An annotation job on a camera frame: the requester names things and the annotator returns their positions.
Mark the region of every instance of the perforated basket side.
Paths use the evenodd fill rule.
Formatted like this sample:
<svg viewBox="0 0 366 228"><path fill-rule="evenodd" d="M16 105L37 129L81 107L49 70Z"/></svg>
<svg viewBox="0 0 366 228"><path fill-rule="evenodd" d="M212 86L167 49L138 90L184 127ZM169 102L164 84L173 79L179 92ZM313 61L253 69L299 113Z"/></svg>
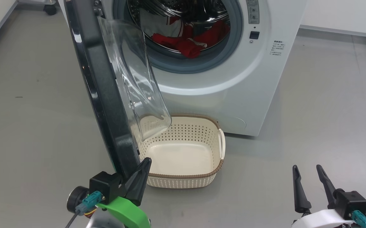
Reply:
<svg viewBox="0 0 366 228"><path fill-rule="evenodd" d="M184 189L184 188L197 188L205 187L209 185L215 178L215 175L204 177L204 178L194 178L194 179L173 179L173 178L160 178L160 177L148 177L148 185L153 187L161 188L174 188L174 189Z"/></svg>

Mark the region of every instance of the washing machine door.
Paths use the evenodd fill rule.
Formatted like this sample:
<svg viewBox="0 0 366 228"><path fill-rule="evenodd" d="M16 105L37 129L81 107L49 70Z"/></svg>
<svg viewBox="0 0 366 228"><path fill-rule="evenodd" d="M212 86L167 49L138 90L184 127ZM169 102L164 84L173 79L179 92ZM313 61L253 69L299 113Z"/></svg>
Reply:
<svg viewBox="0 0 366 228"><path fill-rule="evenodd" d="M116 172L140 164L138 144L166 130L171 117L135 25L104 19L98 1L64 2L80 69Z"/></svg>

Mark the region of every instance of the caster wheel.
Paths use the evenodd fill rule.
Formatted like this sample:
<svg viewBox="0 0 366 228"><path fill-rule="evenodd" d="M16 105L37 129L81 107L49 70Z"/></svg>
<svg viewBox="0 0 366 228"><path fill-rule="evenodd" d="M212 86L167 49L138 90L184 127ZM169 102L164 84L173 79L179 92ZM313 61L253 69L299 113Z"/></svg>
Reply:
<svg viewBox="0 0 366 228"><path fill-rule="evenodd" d="M81 204L84 198L87 197L88 188L83 186L78 186L73 189L72 193L70 193L69 198L67 199L66 208L71 213L76 213L76 206Z"/></svg>
<svg viewBox="0 0 366 228"><path fill-rule="evenodd" d="M54 5L45 5L43 7L43 11L45 11L49 16L56 14L56 7Z"/></svg>

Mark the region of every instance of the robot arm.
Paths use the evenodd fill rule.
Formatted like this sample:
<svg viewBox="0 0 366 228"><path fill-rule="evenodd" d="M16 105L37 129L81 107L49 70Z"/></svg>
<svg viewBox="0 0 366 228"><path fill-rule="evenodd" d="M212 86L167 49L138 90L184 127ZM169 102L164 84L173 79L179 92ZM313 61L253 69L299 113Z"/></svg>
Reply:
<svg viewBox="0 0 366 228"><path fill-rule="evenodd" d="M148 217L138 208L141 205L150 167L151 159L147 157L126 181L119 173L110 175L100 172L90 179L89 188L83 186L75 188L67 200L67 210L75 215L67 228L76 215L86 215L94 210L96 212L89 217L92 219L90 221L92 224L100 224L103 222L100 219L104 218L112 224L123 224L129 228L150 228Z"/></svg>
<svg viewBox="0 0 366 228"><path fill-rule="evenodd" d="M335 189L321 165L317 165L319 180L325 188L328 209L311 213L311 203L307 200L301 185L301 175L293 166L294 208L303 215L295 220L292 228L366 228L366 199L357 191L345 192Z"/></svg>

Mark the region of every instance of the cable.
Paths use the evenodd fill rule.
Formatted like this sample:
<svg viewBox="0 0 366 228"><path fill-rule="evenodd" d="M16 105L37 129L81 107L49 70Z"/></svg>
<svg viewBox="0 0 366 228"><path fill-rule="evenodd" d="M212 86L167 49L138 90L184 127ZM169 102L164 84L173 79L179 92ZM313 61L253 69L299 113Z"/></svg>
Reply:
<svg viewBox="0 0 366 228"><path fill-rule="evenodd" d="M73 223L74 219L79 215L79 213L80 213L80 211L79 211L79 210L77 210L77 211L75 212L75 214L74 214L74 215L73 215L73 217L70 219L69 223L67 223L67 225L66 225L66 227L65 227L65 228L69 228L69 227L70 227L70 225Z"/></svg>
<svg viewBox="0 0 366 228"><path fill-rule="evenodd" d="M89 213L84 213L84 215L90 215L90 214L93 214L96 210L97 210L97 208L96 208L96 209L94 209L94 210L92 210L92 211L90 211Z"/></svg>

